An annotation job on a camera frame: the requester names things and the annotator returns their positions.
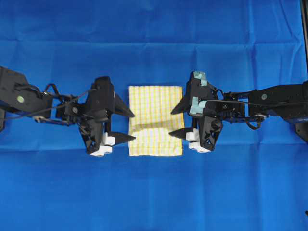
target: folded cloth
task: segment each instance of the folded cloth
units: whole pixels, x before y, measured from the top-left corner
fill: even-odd
[[[129,119],[129,155],[182,155],[182,140],[169,132],[184,127],[183,113],[171,115],[182,98],[182,87],[130,86],[129,106],[135,114]]]

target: black pole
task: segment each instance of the black pole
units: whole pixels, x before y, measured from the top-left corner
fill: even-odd
[[[300,0],[300,6],[302,11],[302,23],[305,41],[305,52],[306,52],[306,68],[308,73],[308,38],[307,38],[307,26],[308,26],[308,0]]]

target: light blue tape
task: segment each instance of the light blue tape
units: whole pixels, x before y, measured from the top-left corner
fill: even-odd
[[[206,86],[207,85],[207,80],[205,73],[202,71],[194,71],[193,72],[193,77],[201,80],[201,86]]]
[[[190,115],[196,115],[197,113],[203,114],[203,109],[206,105],[206,100],[200,101],[198,100],[198,97],[192,97],[192,106],[189,111]]]

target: blue cloth backdrop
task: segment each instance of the blue cloth backdrop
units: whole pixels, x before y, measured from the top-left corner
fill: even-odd
[[[0,0],[0,65],[73,95],[109,75],[126,103],[129,85],[185,87],[192,70],[224,91],[300,84],[303,41],[298,0]],[[128,132],[128,119],[112,126]],[[308,229],[308,145],[282,119],[225,123],[211,153],[183,146],[180,157],[129,157],[123,144],[94,158],[77,126],[9,121],[0,230]]]

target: yellow plaid cloth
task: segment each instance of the yellow plaid cloth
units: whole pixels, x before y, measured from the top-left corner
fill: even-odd
[[[130,86],[129,106],[135,114],[129,119],[129,155],[182,155],[182,140],[169,132],[184,127],[183,113],[171,115],[182,98],[182,87]]]

